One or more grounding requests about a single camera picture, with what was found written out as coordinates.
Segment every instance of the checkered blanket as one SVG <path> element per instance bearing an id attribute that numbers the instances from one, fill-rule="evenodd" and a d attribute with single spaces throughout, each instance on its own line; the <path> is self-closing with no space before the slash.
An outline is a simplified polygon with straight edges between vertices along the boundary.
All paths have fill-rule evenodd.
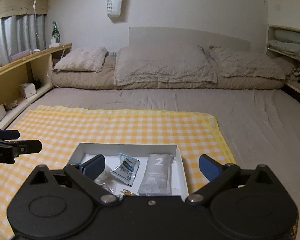
<path id="1" fill-rule="evenodd" d="M 189 192 L 208 180 L 198 167 L 201 154 L 225 164 L 234 163 L 217 120 L 205 113 L 162 110 L 87 110 L 39 106 L 15 125 L 21 140 L 42 142 L 39 154 L 22 155 L 14 165 L 0 164 L 0 240 L 13 235 L 6 209 L 35 166 L 62 169 L 79 142 L 178 145 Z"/>

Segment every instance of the number 2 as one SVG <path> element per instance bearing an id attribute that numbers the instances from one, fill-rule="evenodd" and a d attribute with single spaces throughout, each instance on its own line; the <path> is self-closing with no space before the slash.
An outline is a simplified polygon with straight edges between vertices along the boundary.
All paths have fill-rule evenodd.
<path id="1" fill-rule="evenodd" d="M 163 159 L 162 159 L 162 158 L 158 158 L 157 161 L 158 161 L 158 162 L 156 163 L 157 166 L 163 166 L 163 164 L 162 164 Z"/>

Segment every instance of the gray bed sheet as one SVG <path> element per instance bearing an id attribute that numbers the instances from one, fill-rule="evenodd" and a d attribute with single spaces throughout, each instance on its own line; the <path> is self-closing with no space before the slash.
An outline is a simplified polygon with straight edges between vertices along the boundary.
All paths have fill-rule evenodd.
<path id="1" fill-rule="evenodd" d="M 300 215 L 300 103 L 281 90 L 61 88 L 53 89 L 28 109 L 38 105 L 212 114 L 238 165 L 254 169 L 260 163 L 267 164 L 296 202 Z"/>

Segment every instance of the curtain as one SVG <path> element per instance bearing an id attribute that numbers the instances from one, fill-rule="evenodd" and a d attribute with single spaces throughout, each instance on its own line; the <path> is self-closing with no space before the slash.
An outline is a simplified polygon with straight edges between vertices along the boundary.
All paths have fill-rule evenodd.
<path id="1" fill-rule="evenodd" d="M 0 18 L 0 66 L 11 56 L 27 49 L 45 49 L 44 15 L 20 15 Z"/>

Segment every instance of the gray packet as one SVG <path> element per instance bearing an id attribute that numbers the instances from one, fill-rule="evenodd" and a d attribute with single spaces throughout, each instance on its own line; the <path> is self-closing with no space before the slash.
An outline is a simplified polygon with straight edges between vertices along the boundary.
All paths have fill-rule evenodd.
<path id="1" fill-rule="evenodd" d="M 171 165 L 169 154 L 149 154 L 146 171 L 140 184 L 139 196 L 170 196 Z"/>

